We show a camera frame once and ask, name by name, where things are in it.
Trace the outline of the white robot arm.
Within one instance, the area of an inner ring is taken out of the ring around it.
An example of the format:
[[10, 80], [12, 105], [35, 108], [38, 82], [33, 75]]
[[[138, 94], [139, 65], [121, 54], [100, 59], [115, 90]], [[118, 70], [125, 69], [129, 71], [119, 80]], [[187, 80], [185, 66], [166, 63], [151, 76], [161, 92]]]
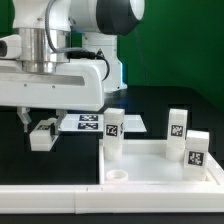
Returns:
[[31, 122], [31, 108], [98, 111], [123, 89], [117, 37], [143, 18], [145, 0], [12, 0], [13, 34], [0, 38], [0, 106]]

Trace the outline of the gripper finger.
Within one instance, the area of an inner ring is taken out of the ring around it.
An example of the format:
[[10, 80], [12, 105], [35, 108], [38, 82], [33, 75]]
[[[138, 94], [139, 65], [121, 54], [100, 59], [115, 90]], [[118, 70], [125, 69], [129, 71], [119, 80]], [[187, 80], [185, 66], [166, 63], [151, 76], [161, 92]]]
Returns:
[[56, 110], [56, 118], [49, 118], [48, 121], [50, 122], [50, 134], [58, 136], [61, 131], [61, 123], [63, 119], [66, 117], [67, 111], [64, 109], [57, 109]]
[[29, 116], [30, 109], [27, 107], [18, 107], [17, 115], [19, 116], [21, 122], [24, 125], [24, 132], [28, 132], [28, 125], [31, 123], [31, 118]]

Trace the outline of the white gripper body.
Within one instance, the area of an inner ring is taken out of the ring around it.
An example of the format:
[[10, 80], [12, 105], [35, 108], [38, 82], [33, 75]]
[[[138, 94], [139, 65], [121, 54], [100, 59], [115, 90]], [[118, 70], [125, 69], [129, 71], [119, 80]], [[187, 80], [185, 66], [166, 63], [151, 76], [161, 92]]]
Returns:
[[104, 105], [102, 60], [72, 59], [51, 74], [22, 70], [21, 37], [0, 38], [0, 106], [98, 111]]

